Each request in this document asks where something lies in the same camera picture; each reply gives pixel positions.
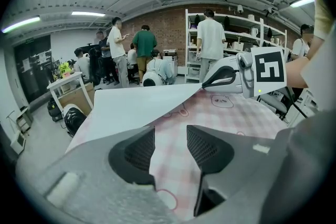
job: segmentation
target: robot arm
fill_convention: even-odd
[[[206,91],[242,93],[245,98],[283,88],[287,84],[281,48],[252,48],[219,60],[202,84]]]

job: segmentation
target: brick wall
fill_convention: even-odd
[[[185,65],[185,9],[188,9],[189,13],[202,13],[206,8],[211,8],[216,13],[232,14],[229,12],[227,6],[213,5],[213,4],[195,4],[195,5],[181,5],[177,7],[167,8],[152,13],[141,15],[137,18],[131,19],[122,24],[121,34],[130,34],[127,40],[124,41],[125,50],[130,49],[130,44],[135,33],[141,30],[142,25],[149,25],[151,32],[155,34],[158,50],[163,49],[177,49],[178,65]],[[249,10],[244,11],[243,17],[247,18],[248,14],[254,14],[255,20],[260,20],[262,17],[259,13],[253,13]],[[264,18],[264,23],[285,31],[287,29],[287,47],[292,48],[293,42],[299,37],[294,31],[290,30],[281,23],[271,19]]]

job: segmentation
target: ceiling light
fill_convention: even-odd
[[[88,15],[88,16],[98,16],[98,17],[105,16],[105,14],[103,13],[94,13],[94,12],[72,12],[71,15]]]
[[[312,2],[314,2],[314,0],[299,0],[299,1],[296,1],[292,4],[290,4],[290,6],[293,7],[293,8],[297,8],[297,7],[303,6],[303,5],[308,4],[308,3],[312,3]]]
[[[1,31],[2,31],[2,33],[8,33],[9,31],[14,30],[15,28],[18,28],[20,26],[27,25],[27,24],[30,24],[30,23],[33,23],[33,22],[37,22],[39,20],[40,20],[40,17],[34,17],[34,18],[31,18],[31,19],[28,19],[28,20],[23,20],[22,22],[13,24],[11,26],[8,26],[7,28],[2,29]]]

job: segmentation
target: gray floor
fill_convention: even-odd
[[[177,77],[176,84],[183,84],[184,77]],[[130,87],[139,87],[131,83]],[[95,89],[118,89],[120,84],[100,83]],[[48,114],[47,104],[32,113],[34,121],[26,136],[26,145],[16,165],[16,175],[33,183],[46,167],[64,155],[71,142],[64,121],[54,122]]]

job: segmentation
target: metal shelving unit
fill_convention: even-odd
[[[186,73],[185,73],[185,82],[187,82],[188,79],[190,80],[198,80],[199,78],[194,75],[189,75],[189,68],[199,68],[201,65],[200,62],[193,62],[189,58],[189,52],[196,52],[196,44],[190,46],[189,43],[194,38],[197,40],[197,29],[190,29],[191,22],[195,21],[195,17],[198,15],[201,19],[203,18],[203,13],[188,13],[188,9],[185,10],[185,32],[186,32],[186,38],[185,38],[185,62],[186,62]],[[253,37],[250,34],[247,33],[235,33],[232,31],[224,31],[225,36],[230,39],[239,39],[241,42],[249,42],[249,43],[255,43],[258,46],[262,46],[264,43],[264,34],[267,34],[268,29],[270,28],[272,30],[272,33],[274,36],[284,36],[285,37],[285,43],[284,46],[277,45],[276,43],[269,42],[266,40],[267,44],[270,44],[271,46],[282,48],[284,51],[286,51],[287,48],[287,30],[285,32],[282,32],[274,27],[268,26],[264,24],[264,20],[261,18],[260,21],[254,21],[250,20],[248,18],[243,18],[239,16],[229,15],[229,14],[215,14],[215,20],[218,22],[223,22],[225,17],[229,17],[230,19],[230,25],[233,26],[240,26],[247,29],[251,28],[257,28],[260,33],[260,37]],[[238,52],[241,52],[240,50],[235,50],[231,48],[223,48],[223,53],[232,54],[235,55]]]

